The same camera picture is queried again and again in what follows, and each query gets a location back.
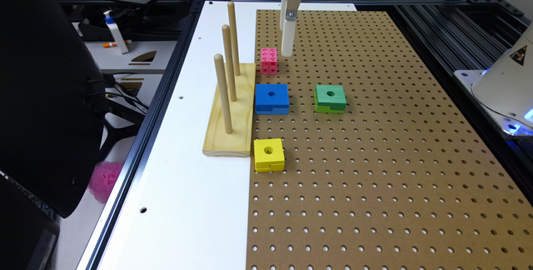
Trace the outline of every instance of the pegboard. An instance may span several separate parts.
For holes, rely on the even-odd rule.
[[[386,12],[299,12],[261,75],[280,46],[279,11],[257,11],[257,82],[287,83],[290,112],[254,116],[286,170],[252,159],[247,269],[533,270],[533,208]],[[319,83],[344,114],[315,113]]]

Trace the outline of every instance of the cable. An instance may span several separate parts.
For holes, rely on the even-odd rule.
[[[131,98],[129,96],[126,96],[126,95],[122,95],[122,94],[118,94],[118,93],[114,93],[114,92],[106,92],[106,95],[119,96],[119,97],[124,98],[126,100],[131,100],[134,103],[138,103],[138,104],[142,105],[144,108],[147,108],[147,107],[144,106],[144,104],[142,102],[140,102],[140,101],[138,101],[136,99],[133,99],[133,98]]]
[[[130,92],[129,92],[129,91],[128,91],[123,85],[121,85],[121,83],[117,82],[117,83],[115,84],[115,86],[113,86],[113,87],[114,87],[115,90],[117,90],[119,93],[121,93],[121,94],[126,93],[126,95],[128,95],[129,97],[131,97],[131,98],[135,98],[135,99],[138,101],[138,103],[139,103],[140,105],[142,105],[143,108],[148,109],[148,106],[147,106],[146,104],[142,103],[141,100],[137,97],[137,95],[132,95],[132,94],[130,94]]]

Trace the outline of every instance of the spray bottle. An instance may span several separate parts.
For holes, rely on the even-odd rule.
[[[104,12],[103,14],[106,15],[106,24],[109,28],[109,31],[111,32],[111,35],[113,35],[113,38],[115,39],[115,43],[120,48],[120,51],[122,54],[128,53],[126,43],[124,42],[124,39],[122,38],[122,35],[120,33],[120,30],[118,29],[117,24],[115,23],[115,19],[109,15],[111,10]]]

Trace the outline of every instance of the yellow block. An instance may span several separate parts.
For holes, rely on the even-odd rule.
[[[256,172],[283,171],[285,168],[285,154],[280,138],[254,140],[253,154]]]
[[[240,65],[241,75],[235,76],[237,100],[230,101],[233,132],[227,134],[224,128],[220,93],[217,87],[202,150],[203,154],[208,157],[245,158],[250,156],[256,64],[242,63]]]

